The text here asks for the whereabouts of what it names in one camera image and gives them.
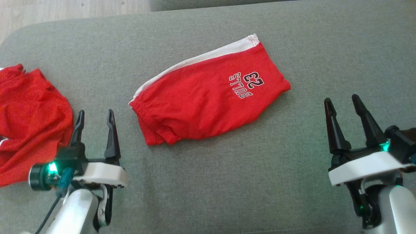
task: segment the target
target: gray couch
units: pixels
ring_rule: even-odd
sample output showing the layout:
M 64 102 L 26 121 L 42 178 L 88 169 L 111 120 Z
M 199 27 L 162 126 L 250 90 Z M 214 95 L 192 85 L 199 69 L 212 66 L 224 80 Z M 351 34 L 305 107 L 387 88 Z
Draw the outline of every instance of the gray couch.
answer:
M 264 2 L 279 2 L 284 0 L 150 0 L 151 11 L 182 10 L 204 7 L 223 7 L 246 5 Z
M 332 187 L 323 101 L 345 137 L 365 136 L 351 95 L 382 129 L 416 125 L 416 2 L 315 0 L 151 12 L 22 28 L 0 67 L 39 67 L 84 109 L 87 156 L 102 157 L 115 113 L 130 182 L 115 191 L 110 233 L 358 233 L 348 190 Z M 257 33 L 292 90 L 258 121 L 201 140 L 146 146 L 127 103 L 184 59 Z M 405 185 L 416 192 L 414 175 Z M 54 199 L 26 183 L 0 189 L 0 233 L 34 232 Z

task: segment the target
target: clothing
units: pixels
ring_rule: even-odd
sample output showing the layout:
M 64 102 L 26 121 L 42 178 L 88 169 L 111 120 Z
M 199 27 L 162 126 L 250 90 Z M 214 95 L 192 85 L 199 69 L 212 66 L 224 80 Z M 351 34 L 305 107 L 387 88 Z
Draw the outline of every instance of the clothing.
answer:
M 72 131 L 71 106 L 39 69 L 25 73 L 19 64 L 0 71 L 0 187 L 53 161 Z
M 256 34 L 178 63 L 129 103 L 146 144 L 213 137 L 255 121 L 290 83 Z

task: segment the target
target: white stripe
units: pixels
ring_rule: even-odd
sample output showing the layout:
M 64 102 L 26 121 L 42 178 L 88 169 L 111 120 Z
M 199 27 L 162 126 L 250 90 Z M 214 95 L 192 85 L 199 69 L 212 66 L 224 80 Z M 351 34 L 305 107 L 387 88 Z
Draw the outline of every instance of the white stripe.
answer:
M 178 64 L 173 65 L 172 67 L 164 70 L 159 75 L 151 78 L 150 80 L 146 81 L 140 88 L 136 91 L 136 93 L 133 96 L 133 99 L 129 102 L 129 104 L 134 101 L 134 99 L 145 90 L 147 87 L 149 87 L 151 84 L 156 82 L 158 79 L 162 78 L 162 76 L 168 74 L 169 72 L 172 72 L 174 70 L 177 70 L 179 68 L 183 68 L 192 64 L 195 64 L 197 62 L 202 62 L 204 60 L 216 58 L 223 55 L 233 54 L 242 52 L 248 49 L 251 49 L 253 47 L 256 47 L 260 43 L 259 39 L 257 38 L 257 35 L 254 33 L 252 35 L 249 35 L 239 41 L 233 42 L 231 44 L 225 45 L 223 47 L 220 47 L 216 50 L 212 50 L 210 52 L 207 52 L 205 54 L 198 55 L 196 57 L 184 60 Z
M 8 138 L 6 138 L 6 137 L 3 137 L 3 138 L 4 138 L 4 139 L 0 141 L 0 146 L 1 146 L 1 144 L 2 144 L 5 140 L 8 140 Z

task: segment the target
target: green led light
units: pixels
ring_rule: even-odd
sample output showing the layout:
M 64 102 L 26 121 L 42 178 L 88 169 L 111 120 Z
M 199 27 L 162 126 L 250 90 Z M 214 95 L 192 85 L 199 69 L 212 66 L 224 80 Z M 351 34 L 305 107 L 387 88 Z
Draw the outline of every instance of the green led light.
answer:
M 386 143 L 380 144 L 380 149 L 382 151 L 386 151 L 387 152 L 389 150 L 389 146 L 390 146 L 390 142 L 387 141 Z
M 56 164 L 53 162 L 53 163 L 49 163 L 49 166 L 48 166 L 48 169 L 49 169 L 49 172 L 58 172 L 58 168 L 56 167 Z

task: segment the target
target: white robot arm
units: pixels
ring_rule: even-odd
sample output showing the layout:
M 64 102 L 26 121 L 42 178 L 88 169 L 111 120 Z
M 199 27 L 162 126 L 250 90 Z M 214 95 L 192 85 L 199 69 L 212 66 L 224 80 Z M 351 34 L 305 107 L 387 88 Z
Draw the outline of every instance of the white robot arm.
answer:
M 107 124 L 110 129 L 103 159 L 88 160 L 85 157 L 85 145 L 81 142 L 84 111 L 80 111 L 69 146 L 62 148 L 53 162 L 36 164 L 31 168 L 31 188 L 45 191 L 56 187 L 58 196 L 35 234 L 41 231 L 56 203 L 61 199 L 63 206 L 46 230 L 46 234 L 97 234 L 101 227 L 110 224 L 113 189 L 126 187 L 128 176 L 119 164 L 120 148 L 111 110 Z M 102 196 L 93 192 L 97 190 L 102 191 Z
M 329 98 L 324 101 L 329 151 L 333 154 L 329 179 L 345 184 L 354 211 L 362 218 L 362 233 L 412 234 L 416 230 L 416 199 L 403 187 L 402 173 L 416 171 L 416 128 L 391 126 L 383 133 L 358 95 L 352 95 L 360 116 L 366 147 L 351 150 Z

